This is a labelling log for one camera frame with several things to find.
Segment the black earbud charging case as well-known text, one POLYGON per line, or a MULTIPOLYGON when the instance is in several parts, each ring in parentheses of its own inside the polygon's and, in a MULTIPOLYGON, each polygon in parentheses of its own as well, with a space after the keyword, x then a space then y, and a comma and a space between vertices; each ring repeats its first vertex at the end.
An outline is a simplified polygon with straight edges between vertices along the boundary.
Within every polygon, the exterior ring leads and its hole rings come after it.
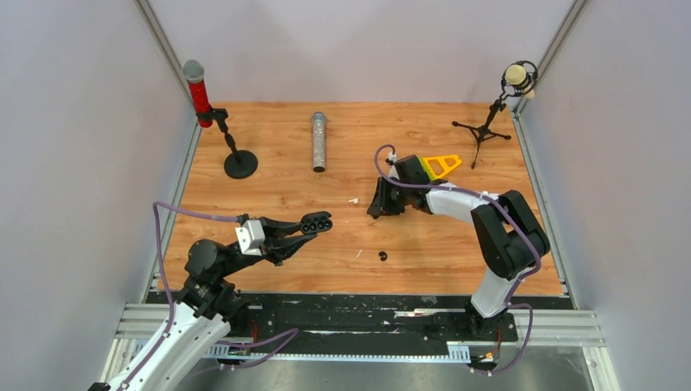
POLYGON ((300 221, 300 231, 304 235, 316 235, 329 231, 332 227, 332 215, 326 211, 308 213, 300 221))

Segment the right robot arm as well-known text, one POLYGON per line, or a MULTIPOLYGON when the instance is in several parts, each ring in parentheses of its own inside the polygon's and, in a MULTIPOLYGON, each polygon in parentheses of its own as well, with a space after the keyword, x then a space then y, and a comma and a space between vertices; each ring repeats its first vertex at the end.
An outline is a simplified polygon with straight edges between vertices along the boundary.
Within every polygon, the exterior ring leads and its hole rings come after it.
POLYGON ((466 306, 465 328, 476 340, 495 333, 520 282, 539 269, 551 249, 548 237, 521 192, 503 194, 462 189, 436 178, 423 158, 390 154, 367 213, 397 216, 407 207, 453 217, 476 233, 486 272, 466 306))

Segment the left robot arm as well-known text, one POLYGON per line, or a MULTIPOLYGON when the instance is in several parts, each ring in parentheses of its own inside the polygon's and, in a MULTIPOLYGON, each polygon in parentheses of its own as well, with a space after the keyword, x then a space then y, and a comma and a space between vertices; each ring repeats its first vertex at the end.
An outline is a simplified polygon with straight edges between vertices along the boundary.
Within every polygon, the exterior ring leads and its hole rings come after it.
POLYGON ((187 255, 187 279, 171 298, 168 317, 124 370, 91 389, 175 389, 211 346, 249 328, 248 304, 227 276, 260 261, 282 265, 319 233, 332 229, 331 217, 320 211, 298 222, 282 222, 244 214, 231 218, 239 223, 235 242, 196 241, 187 255))

